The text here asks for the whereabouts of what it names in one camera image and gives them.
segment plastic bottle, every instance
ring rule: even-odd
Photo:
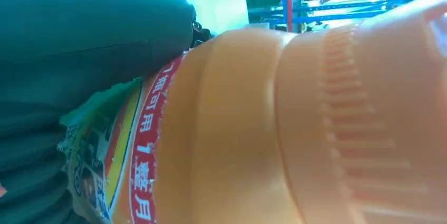
[[[103,221],[447,223],[446,42],[447,0],[206,42],[129,95]]]

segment blue metal rack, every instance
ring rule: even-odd
[[[283,0],[283,6],[272,9],[255,9],[249,13],[253,16],[262,18],[261,22],[269,22],[272,25],[287,24],[288,30],[293,31],[292,23],[310,23],[330,20],[347,20],[356,18],[368,18],[387,12],[389,9],[405,4],[411,0],[379,0],[375,2],[346,2],[340,4],[327,4],[315,7],[292,8],[292,0]],[[311,16],[311,17],[293,17],[297,12],[326,11],[330,9],[361,8],[353,9],[346,14]]]

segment yellow stripe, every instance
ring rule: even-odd
[[[126,104],[127,107],[121,123],[122,128],[118,137],[118,142],[116,143],[115,155],[113,157],[112,164],[110,165],[107,182],[105,183],[105,202],[107,203],[107,206],[110,206],[112,203],[111,201],[113,199],[113,195],[115,194],[116,187],[120,181],[121,167],[125,158],[129,134],[132,127],[135,110],[137,109],[139,96],[140,88],[137,88],[132,93]]]

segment bottle label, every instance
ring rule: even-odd
[[[95,223],[156,223],[155,149],[179,57],[150,80],[134,81],[80,109],[59,145],[75,211]]]

